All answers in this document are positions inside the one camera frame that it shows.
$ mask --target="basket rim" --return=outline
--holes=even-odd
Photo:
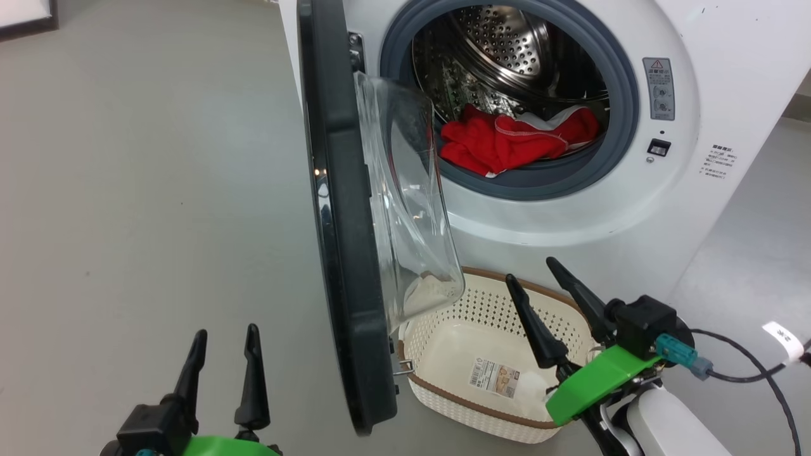
[[[505,274],[502,274],[502,273],[494,273],[492,271],[488,271],[488,270],[485,270],[485,269],[471,268],[471,267],[468,267],[468,266],[463,266],[461,270],[465,274],[484,277],[484,278],[489,278],[489,279],[493,279],[493,280],[497,280],[497,281],[504,280],[504,275],[505,275]],[[574,302],[574,300],[572,298],[570,298],[570,297],[568,297],[566,295],[562,295],[561,293],[558,293],[557,291],[549,290],[546,287],[534,284],[532,282],[527,282],[526,280],[522,280],[520,278],[518,279],[518,281],[527,290],[532,290],[532,291],[534,291],[536,293],[548,296],[548,297],[550,297],[552,299],[560,301],[561,303],[567,304],[571,308],[576,310],[577,313],[580,314],[580,316],[583,316],[583,312],[580,311],[580,308],[577,306],[577,304]],[[585,318],[585,316],[583,316],[583,320],[585,320],[586,324],[588,325],[588,320]],[[401,339],[397,341],[397,358],[399,358],[400,361],[403,361],[403,360],[406,359],[406,343]],[[483,413],[484,415],[492,416],[493,418],[502,419],[502,420],[507,421],[509,423],[520,424],[520,425],[526,426],[528,428],[536,428],[536,429],[562,428],[562,426],[558,426],[553,421],[536,421],[534,419],[523,418],[521,416],[516,416],[516,415],[510,414],[510,413],[503,412],[503,411],[494,410],[494,409],[491,409],[490,407],[485,407],[483,405],[479,405],[476,402],[471,402],[471,401],[469,401],[467,399],[460,398],[456,394],[450,393],[450,392],[448,392],[448,391],[446,391],[444,389],[441,389],[439,386],[436,386],[436,385],[432,384],[430,381],[426,381],[423,378],[420,378],[419,376],[417,376],[416,373],[408,374],[408,379],[410,381],[413,381],[417,385],[422,386],[424,389],[427,389],[428,391],[431,391],[432,393],[434,393],[434,394],[436,394],[438,396],[441,396],[442,398],[448,399],[449,401],[454,402],[457,405],[460,405],[462,407],[467,407],[467,408],[469,408],[469,409],[471,409],[473,411]]]

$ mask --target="red cloth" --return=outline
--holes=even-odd
[[[476,174],[494,177],[542,157],[556,158],[597,137],[600,125],[585,106],[567,110],[539,130],[507,115],[491,115],[465,106],[461,121],[442,127],[442,158]]]

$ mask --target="beige plastic basket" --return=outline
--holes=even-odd
[[[555,371],[538,368],[504,275],[464,272],[465,294],[452,307],[401,328],[399,356],[414,367],[411,389],[423,405],[459,423],[513,441],[545,441],[559,430],[544,402],[547,388],[558,384]],[[532,308],[569,348],[569,359],[583,365],[594,340],[576,304],[521,284]]]

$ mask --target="teal connector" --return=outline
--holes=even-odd
[[[699,356],[696,349],[670,334],[661,334],[656,338],[656,355],[671,363],[685,366],[701,380],[709,378],[707,371],[712,369],[712,363],[707,358]]]

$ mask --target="gray floor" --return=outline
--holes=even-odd
[[[95,454],[173,385],[210,333],[202,433],[229,435],[248,322],[263,331],[289,455],[596,454],[580,424],[540,446],[421,406],[351,430],[333,353],[303,128],[274,6],[254,0],[63,0],[62,30],[0,44],[0,454]],[[809,332],[811,128],[782,122],[685,274],[691,324],[772,364],[759,329]],[[699,345],[719,369],[751,368]],[[811,448],[811,372],[779,383]],[[790,454],[764,385],[668,386],[738,456]]]

